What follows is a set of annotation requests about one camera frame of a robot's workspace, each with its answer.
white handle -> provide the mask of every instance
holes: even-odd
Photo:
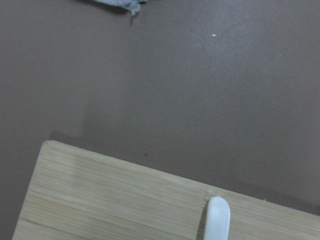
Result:
[[[209,200],[203,240],[227,240],[230,228],[230,207],[222,197]]]

wooden cutting board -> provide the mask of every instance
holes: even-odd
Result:
[[[46,141],[14,240],[202,240],[225,198],[229,240],[320,240],[320,217],[95,152]]]

wood grain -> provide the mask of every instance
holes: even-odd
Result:
[[[202,240],[225,198],[230,240],[319,240],[320,217],[95,152],[46,141],[14,240]]]

white cloth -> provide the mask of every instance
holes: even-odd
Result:
[[[139,3],[146,2],[148,0],[94,0],[94,1],[127,9],[134,15],[135,13],[140,11]]]

brown surface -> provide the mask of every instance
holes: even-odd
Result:
[[[229,203],[228,240],[320,238],[320,216],[46,141],[13,240],[203,240],[213,196]]]
[[[47,139],[320,215],[319,13],[1,0],[0,236]]]

